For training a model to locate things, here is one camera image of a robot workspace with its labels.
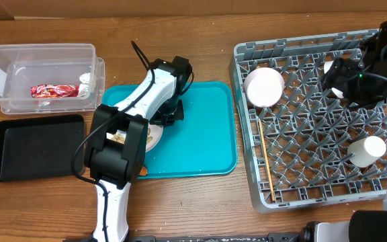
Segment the small white cup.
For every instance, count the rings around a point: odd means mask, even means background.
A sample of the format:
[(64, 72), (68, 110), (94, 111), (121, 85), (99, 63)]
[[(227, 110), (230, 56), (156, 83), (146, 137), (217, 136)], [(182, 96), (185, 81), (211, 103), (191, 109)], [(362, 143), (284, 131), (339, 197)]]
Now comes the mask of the small white cup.
[(386, 152), (386, 143), (378, 136), (369, 136), (351, 143), (347, 153), (353, 154), (349, 159), (358, 167), (368, 167)]

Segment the black plastic tray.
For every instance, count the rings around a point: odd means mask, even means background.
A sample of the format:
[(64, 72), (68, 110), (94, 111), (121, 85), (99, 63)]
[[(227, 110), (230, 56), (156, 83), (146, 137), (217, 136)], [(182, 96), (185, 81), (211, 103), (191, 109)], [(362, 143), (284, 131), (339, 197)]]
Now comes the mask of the black plastic tray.
[(72, 175), (84, 136), (79, 114), (0, 121), (0, 182)]

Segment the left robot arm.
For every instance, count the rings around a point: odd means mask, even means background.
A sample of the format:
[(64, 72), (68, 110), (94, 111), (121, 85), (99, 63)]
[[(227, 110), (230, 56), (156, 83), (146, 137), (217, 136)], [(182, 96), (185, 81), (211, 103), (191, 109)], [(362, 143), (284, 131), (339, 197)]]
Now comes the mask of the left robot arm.
[(139, 176), (146, 155), (148, 126), (173, 125), (184, 119), (180, 100), (193, 77), (186, 58), (153, 61), (144, 81), (114, 106), (95, 110), (87, 137), (84, 164), (97, 190), (97, 225), (91, 241), (124, 241), (131, 183)]

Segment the pile of peanuts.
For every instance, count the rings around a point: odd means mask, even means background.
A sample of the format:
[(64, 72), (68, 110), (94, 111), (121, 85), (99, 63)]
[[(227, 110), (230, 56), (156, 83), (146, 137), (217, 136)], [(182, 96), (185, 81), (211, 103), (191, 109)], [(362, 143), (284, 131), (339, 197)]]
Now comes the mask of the pile of peanuts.
[[(151, 136), (151, 132), (148, 131), (148, 136), (147, 136), (146, 143), (151, 142), (152, 139), (153, 139), (153, 137)], [(126, 140), (126, 133), (124, 131), (118, 130), (115, 134), (113, 134), (110, 137), (110, 140), (113, 140), (113, 141), (116, 141), (118, 143), (124, 144), (125, 140)]]

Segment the white bowl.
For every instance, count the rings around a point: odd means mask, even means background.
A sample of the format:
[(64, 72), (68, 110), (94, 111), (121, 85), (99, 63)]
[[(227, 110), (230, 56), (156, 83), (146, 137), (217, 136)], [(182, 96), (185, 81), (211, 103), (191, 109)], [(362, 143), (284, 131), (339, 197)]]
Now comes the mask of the white bowl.
[[(331, 69), (331, 66), (333, 64), (333, 61), (326, 61), (324, 63), (324, 67), (323, 67), (323, 70), (324, 70), (324, 74), (327, 74), (329, 72), (329, 70)], [(331, 88), (331, 91), (340, 99), (343, 99), (343, 92), (332, 87)]]

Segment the orange carrot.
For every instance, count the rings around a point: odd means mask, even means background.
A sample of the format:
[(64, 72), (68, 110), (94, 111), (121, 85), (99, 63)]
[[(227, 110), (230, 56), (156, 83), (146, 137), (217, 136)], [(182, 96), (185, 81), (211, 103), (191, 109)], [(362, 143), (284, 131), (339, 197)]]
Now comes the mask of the orange carrot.
[(147, 175), (147, 168), (142, 167), (142, 169), (140, 170), (139, 176), (146, 176), (146, 175)]

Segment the pink bowl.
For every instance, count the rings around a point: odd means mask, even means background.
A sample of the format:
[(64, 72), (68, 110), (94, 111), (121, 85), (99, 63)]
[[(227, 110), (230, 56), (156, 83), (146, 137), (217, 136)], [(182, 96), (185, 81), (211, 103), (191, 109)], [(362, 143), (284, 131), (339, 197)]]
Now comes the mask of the pink bowl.
[(284, 87), (284, 78), (280, 72), (269, 67), (256, 68), (247, 75), (243, 83), (247, 99), (260, 108), (269, 108), (278, 103)]

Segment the white round plate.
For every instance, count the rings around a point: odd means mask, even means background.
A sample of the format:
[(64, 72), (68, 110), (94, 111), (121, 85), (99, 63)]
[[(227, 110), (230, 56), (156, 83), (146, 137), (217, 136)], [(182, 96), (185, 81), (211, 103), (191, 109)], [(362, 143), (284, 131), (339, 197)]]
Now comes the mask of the white round plate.
[[(153, 137), (152, 141), (149, 143), (146, 143), (146, 152), (149, 152), (151, 149), (153, 149), (157, 143), (160, 141), (162, 135), (163, 135), (163, 127), (152, 125), (150, 124), (148, 126), (148, 131), (150, 131), (150, 135)], [(110, 139), (112, 136), (112, 133), (107, 133), (107, 139)]]

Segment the grey dishwasher rack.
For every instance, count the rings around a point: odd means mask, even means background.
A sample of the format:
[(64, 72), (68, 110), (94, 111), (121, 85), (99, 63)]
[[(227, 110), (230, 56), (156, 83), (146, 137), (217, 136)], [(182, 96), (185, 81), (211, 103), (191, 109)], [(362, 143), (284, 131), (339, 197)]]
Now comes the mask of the grey dishwasher rack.
[[(381, 199), (387, 192), (387, 105), (348, 110), (323, 89), (324, 63), (359, 60), (359, 43), (375, 34), (360, 30), (297, 38), (245, 42), (234, 47), (229, 65), (239, 112), (251, 202), (261, 213), (358, 200)], [(243, 90), (258, 67), (280, 72), (285, 88), (269, 108), (251, 104)], [(271, 201), (259, 135), (262, 121), (276, 201)], [(368, 167), (358, 167), (347, 150), (351, 143), (378, 136), (386, 152)]]

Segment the clear plastic waste bin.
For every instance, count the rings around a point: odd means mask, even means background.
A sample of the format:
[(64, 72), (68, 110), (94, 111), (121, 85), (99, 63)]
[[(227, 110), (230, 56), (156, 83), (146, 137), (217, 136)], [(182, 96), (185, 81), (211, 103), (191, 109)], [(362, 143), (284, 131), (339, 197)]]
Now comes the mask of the clear plastic waste bin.
[[(83, 97), (34, 98), (37, 85), (80, 85), (91, 73), (95, 87)], [(105, 62), (92, 44), (0, 45), (0, 108), (4, 114), (93, 111), (105, 89)]]

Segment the wooden chopstick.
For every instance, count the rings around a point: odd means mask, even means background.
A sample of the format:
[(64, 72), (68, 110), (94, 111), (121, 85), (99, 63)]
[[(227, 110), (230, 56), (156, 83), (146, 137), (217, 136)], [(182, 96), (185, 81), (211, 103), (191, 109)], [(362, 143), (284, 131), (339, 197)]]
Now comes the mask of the wooden chopstick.
[(269, 160), (268, 160), (268, 156), (267, 156), (267, 149), (266, 149), (266, 145), (265, 145), (263, 125), (262, 125), (261, 120), (259, 120), (259, 122), (258, 122), (258, 127), (259, 127), (259, 135), (261, 138), (261, 145), (262, 145), (262, 149), (263, 149), (263, 155), (264, 155), (264, 159), (265, 159), (265, 168), (266, 168), (266, 174), (267, 174), (268, 183), (269, 183), (271, 201), (275, 202), (276, 201), (275, 192), (274, 192), (273, 182), (272, 182), (272, 178), (271, 178), (271, 171), (270, 171)]

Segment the red snack wrapper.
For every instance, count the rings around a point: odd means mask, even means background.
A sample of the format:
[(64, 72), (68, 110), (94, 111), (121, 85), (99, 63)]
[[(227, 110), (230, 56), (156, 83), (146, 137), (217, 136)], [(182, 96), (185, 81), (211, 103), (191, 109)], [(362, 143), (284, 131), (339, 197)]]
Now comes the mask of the red snack wrapper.
[(31, 96), (34, 98), (46, 97), (77, 97), (78, 85), (50, 85), (43, 84), (30, 88)]

